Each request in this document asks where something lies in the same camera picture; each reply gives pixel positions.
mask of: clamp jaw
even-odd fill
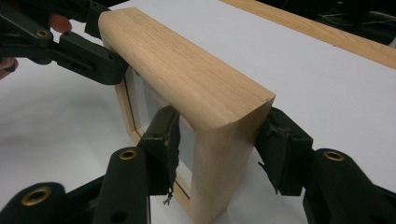
[[[124,2],[103,1],[108,6]],[[101,84],[119,84],[128,67],[119,55],[70,31],[62,34],[56,43],[49,28],[50,12],[56,12],[87,22],[85,32],[100,38],[98,19],[108,10],[88,0],[23,0],[19,12],[0,1],[0,58],[23,57],[38,64],[55,61]]]

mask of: wooden frame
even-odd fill
[[[352,35],[331,26],[311,21],[282,9],[255,0],[221,0],[256,16],[276,22],[292,30],[312,36],[340,49],[345,49],[387,67],[396,69],[396,49],[372,40]]]
[[[176,196],[194,223],[213,222],[232,198],[275,95],[136,8],[103,13],[99,26],[105,44],[193,128],[190,194],[175,185]],[[138,141],[130,84],[117,93]]]

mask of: black clamp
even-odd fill
[[[374,185],[348,155],[313,139],[272,108],[256,143],[276,192],[300,196],[310,224],[396,223],[396,194]]]
[[[176,181],[179,114],[159,110],[137,147],[114,152],[106,174],[68,193],[58,183],[22,190],[0,212],[0,224],[147,224],[149,196],[168,195]]]
[[[124,1],[104,1],[108,5]],[[50,12],[87,22],[85,32],[100,38],[98,19],[107,7],[88,0],[23,0],[21,12],[0,1],[0,58],[23,57],[38,64],[60,66],[105,85],[122,81],[128,67],[118,54],[66,32],[59,43],[49,28]]]

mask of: finger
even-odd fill
[[[15,66],[15,69],[18,67],[18,61],[17,60],[14,60],[14,66]],[[10,72],[7,71],[7,70],[0,70],[0,80],[3,79],[4,77],[8,76],[9,74],[10,74]]]
[[[0,69],[9,68],[12,64],[14,64],[15,58],[2,58],[0,60]]]
[[[50,14],[49,26],[59,33],[64,33],[72,29],[72,23],[66,17],[59,14]]]

